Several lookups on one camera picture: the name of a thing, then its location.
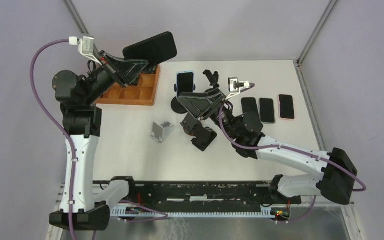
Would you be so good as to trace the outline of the black round tall stand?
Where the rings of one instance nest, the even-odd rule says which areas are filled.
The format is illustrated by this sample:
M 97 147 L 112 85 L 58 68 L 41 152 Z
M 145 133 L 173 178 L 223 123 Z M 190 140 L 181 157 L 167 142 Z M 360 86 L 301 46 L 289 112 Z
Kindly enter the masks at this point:
M 207 79 L 209 81 L 209 85 L 211 86 L 211 88 L 204 91 L 205 93 L 208 93 L 208 92 L 215 90 L 215 89 L 218 89 L 220 87 L 220 85 L 219 85 L 219 77 L 220 76 L 219 76 L 218 71 L 212 72 L 211 70 L 206 69 L 203 71 L 203 74 L 207 77 Z

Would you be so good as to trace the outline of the black round clamp stand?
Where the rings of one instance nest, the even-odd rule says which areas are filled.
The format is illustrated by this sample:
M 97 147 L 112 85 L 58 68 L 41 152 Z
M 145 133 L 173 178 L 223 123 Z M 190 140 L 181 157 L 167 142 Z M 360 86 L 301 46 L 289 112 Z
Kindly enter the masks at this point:
M 176 96 L 171 100 L 171 109 L 176 114 L 186 114 L 188 111 L 179 103 L 178 95 L 181 93 L 193 93 L 196 90 L 196 85 L 194 83 L 183 83 L 180 84 L 180 86 L 178 84 L 174 84 L 173 88 L 176 93 Z

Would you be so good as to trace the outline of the black folding phone stand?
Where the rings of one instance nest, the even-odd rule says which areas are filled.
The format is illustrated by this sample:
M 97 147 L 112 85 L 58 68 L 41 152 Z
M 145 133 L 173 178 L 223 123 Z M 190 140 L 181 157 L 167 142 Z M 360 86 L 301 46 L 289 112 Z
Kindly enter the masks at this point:
M 195 129 L 193 136 L 194 138 L 191 140 L 192 145 L 204 152 L 218 134 L 209 127 L 199 126 Z

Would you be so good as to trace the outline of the blue case smartphone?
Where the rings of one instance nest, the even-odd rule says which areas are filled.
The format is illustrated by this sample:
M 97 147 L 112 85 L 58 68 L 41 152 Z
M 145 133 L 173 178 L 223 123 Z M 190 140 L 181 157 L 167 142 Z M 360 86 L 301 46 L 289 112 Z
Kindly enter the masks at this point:
M 196 89 L 193 71 L 181 71 L 176 74 L 174 90 L 178 97 L 182 93 L 193 93 Z

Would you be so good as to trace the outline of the pink case smartphone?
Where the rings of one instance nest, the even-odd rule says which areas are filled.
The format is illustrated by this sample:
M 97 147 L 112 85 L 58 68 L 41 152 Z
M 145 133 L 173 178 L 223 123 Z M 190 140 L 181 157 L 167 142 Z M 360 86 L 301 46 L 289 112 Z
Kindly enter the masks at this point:
M 294 109 L 294 99 L 292 95 L 280 94 L 278 96 L 279 100 L 279 116 L 281 119 L 285 120 L 294 120 L 295 119 L 295 109 Z

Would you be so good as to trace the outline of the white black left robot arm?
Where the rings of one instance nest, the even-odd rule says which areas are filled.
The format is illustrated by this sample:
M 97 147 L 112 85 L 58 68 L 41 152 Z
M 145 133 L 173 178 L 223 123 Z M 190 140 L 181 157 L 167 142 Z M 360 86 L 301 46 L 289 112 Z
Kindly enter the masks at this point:
M 131 86 L 149 65 L 145 59 L 98 54 L 87 75 L 58 72 L 52 87 L 60 103 L 66 137 L 65 187 L 58 210 L 49 215 L 52 226 L 70 231 L 104 231 L 119 200 L 133 203 L 137 190 L 125 180 L 113 180 L 102 193 L 93 193 L 93 171 L 101 135 L 102 109 L 96 101 L 113 85 Z

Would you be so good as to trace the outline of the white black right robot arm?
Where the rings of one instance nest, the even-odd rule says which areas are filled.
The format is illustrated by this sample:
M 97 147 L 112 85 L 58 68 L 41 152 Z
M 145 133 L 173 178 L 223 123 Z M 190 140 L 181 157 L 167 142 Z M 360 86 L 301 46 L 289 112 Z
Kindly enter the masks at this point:
M 344 150 L 311 150 L 274 139 L 263 133 L 263 124 L 255 113 L 234 116 L 231 104 L 218 89 L 181 93 L 177 100 L 195 120 L 211 119 L 242 157 L 272 161 L 303 173 L 273 178 L 268 196 L 275 204 L 299 196 L 322 196 L 335 204 L 348 205 L 354 192 L 367 189 Z

